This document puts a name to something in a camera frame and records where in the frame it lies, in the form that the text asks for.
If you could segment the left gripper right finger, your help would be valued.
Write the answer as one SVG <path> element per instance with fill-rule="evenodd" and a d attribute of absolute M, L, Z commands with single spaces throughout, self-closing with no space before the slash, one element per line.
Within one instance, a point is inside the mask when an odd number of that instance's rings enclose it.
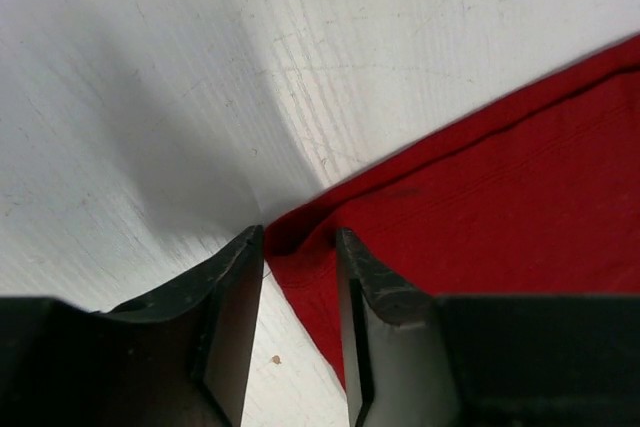
<path fill-rule="evenodd" d="M 353 426 L 635 426 L 635 295 L 431 296 L 336 236 Z"/>

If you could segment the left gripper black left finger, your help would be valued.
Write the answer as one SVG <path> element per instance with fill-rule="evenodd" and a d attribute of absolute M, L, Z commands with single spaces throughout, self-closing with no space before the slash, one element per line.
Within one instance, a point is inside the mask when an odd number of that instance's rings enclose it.
<path fill-rule="evenodd" d="M 263 275 L 263 229 L 108 312 L 1 301 L 5 426 L 237 426 Z"/>

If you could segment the red t shirt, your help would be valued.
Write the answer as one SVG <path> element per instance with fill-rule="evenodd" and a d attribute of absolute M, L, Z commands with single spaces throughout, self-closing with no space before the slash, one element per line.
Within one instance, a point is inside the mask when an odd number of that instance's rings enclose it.
<path fill-rule="evenodd" d="M 342 375 L 336 233 L 430 293 L 639 289 L 639 41 L 526 86 L 273 222 L 265 257 Z"/>

